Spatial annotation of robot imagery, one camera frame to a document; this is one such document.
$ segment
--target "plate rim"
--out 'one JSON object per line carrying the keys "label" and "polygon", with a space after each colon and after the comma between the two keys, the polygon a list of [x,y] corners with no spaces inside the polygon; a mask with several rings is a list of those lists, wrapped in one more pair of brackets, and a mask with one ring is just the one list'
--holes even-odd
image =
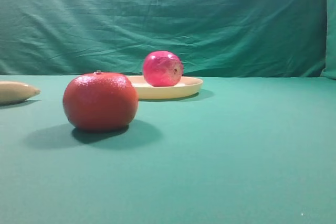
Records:
{"label": "plate rim", "polygon": [[[140,76],[127,76],[127,77],[143,77],[143,75],[140,75]],[[171,88],[184,88],[184,87],[192,87],[192,86],[197,86],[197,85],[202,85],[203,84],[203,80],[200,79],[200,78],[196,78],[196,77],[190,77],[190,76],[182,76],[183,78],[188,78],[188,79],[195,79],[195,80],[198,80],[199,83],[195,83],[195,84],[187,84],[185,86],[169,86],[169,87],[154,87],[154,86],[150,86],[150,87],[140,87],[142,89],[171,89]]]}

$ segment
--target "green curtain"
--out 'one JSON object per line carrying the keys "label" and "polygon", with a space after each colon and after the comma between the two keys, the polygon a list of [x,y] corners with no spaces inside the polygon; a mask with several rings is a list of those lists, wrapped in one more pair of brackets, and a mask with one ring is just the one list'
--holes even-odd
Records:
{"label": "green curtain", "polygon": [[324,68],[326,0],[0,0],[0,6],[0,74],[140,74],[155,50],[177,54],[187,76],[310,77]]}
{"label": "green curtain", "polygon": [[336,79],[336,0],[327,0],[327,56],[323,76]]}

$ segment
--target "apple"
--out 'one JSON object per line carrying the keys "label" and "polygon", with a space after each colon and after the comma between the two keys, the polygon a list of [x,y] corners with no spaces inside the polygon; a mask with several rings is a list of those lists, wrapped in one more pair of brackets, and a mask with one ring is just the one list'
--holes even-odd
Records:
{"label": "apple", "polygon": [[169,51],[155,51],[147,55],[142,66],[145,81],[153,87],[171,87],[178,84],[183,74],[183,65]]}

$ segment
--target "banana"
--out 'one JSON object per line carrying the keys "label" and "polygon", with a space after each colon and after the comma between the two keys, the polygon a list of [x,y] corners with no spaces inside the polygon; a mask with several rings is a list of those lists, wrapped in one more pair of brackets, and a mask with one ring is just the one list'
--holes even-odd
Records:
{"label": "banana", "polygon": [[40,94],[40,90],[17,81],[0,81],[0,104],[23,102]]}

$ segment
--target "plate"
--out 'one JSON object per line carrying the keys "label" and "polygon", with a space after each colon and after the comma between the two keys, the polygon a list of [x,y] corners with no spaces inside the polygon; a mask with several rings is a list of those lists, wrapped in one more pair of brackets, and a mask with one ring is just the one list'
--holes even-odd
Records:
{"label": "plate", "polygon": [[127,76],[138,92],[139,99],[174,99],[189,97],[201,89],[203,80],[183,76],[178,84],[172,87],[153,87],[143,76]]}

